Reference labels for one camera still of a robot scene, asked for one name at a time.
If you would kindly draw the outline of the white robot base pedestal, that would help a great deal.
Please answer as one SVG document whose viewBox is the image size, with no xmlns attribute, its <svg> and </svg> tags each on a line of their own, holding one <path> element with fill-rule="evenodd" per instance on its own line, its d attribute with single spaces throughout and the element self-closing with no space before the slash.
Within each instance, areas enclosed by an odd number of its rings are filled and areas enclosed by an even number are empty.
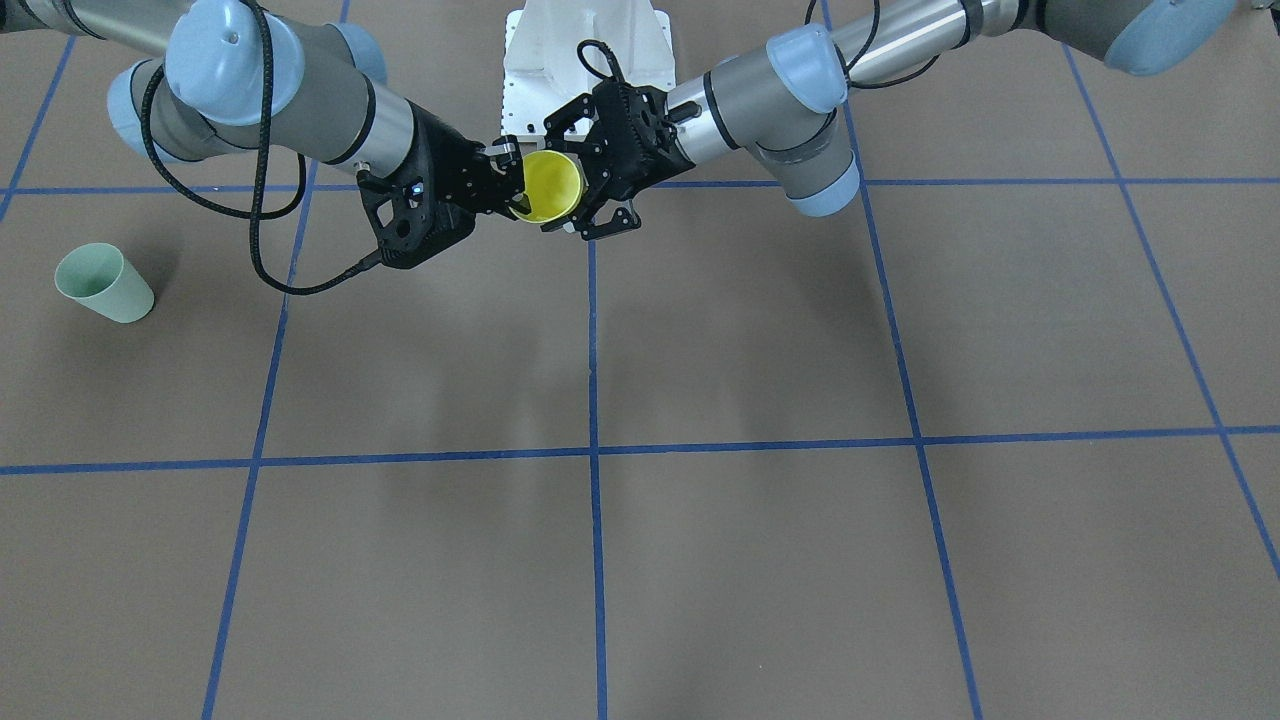
<svg viewBox="0 0 1280 720">
<path fill-rule="evenodd" d="M 614 54 L 626 82 L 676 86 L 669 15 L 649 1 L 526 1 L 504 20 L 500 133 L 531 143 L 545 119 L 611 76 L 599 47 Z"/>
</svg>

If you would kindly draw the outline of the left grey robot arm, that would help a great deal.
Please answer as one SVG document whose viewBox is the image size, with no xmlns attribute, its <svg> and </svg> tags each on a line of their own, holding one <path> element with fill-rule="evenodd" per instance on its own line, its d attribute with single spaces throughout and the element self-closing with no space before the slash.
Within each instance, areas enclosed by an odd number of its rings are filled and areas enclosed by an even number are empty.
<svg viewBox="0 0 1280 720">
<path fill-rule="evenodd" d="M 584 192 L 541 223 L 585 240 L 635 231 L 644 190 L 726 154 L 749 152 L 805 217 L 828 217 L 858 195 L 851 143 L 837 136 L 852 94 L 922 76 L 946 53 L 980 37 L 1033 29 L 1130 76 L 1185 60 L 1235 9 L 1233 1 L 892 1 L 828 29 L 808 22 L 762 47 L 724 59 L 669 91 L 628 81 L 611 47 L 590 92 L 545 119 L 549 150 L 573 155 Z"/>
</svg>

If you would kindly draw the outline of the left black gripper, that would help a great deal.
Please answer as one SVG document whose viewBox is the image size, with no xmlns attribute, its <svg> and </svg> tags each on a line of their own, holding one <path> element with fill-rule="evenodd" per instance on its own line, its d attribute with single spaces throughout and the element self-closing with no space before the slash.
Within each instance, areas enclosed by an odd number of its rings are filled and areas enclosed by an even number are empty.
<svg viewBox="0 0 1280 720">
<path fill-rule="evenodd" d="M 579 210 L 594 213 L 541 223 L 541 232 L 595 241 L 643 227 L 631 199 L 691 169 L 666 100 L 657 87 L 607 79 L 544 119 L 544 150 L 588 160 L 588 204 Z"/>
</svg>

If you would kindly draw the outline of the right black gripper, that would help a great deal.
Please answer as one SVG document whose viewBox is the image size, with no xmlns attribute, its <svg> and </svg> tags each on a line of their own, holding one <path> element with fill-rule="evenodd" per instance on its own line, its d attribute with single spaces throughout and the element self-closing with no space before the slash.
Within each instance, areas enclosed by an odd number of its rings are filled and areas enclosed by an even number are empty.
<svg viewBox="0 0 1280 720">
<path fill-rule="evenodd" d="M 412 269 L 468 237 L 481 214 L 531 213 L 517 136 L 500 136 L 484 147 L 413 104 L 410 117 L 404 159 L 390 170 L 356 172 L 378 242 L 367 264 Z"/>
</svg>

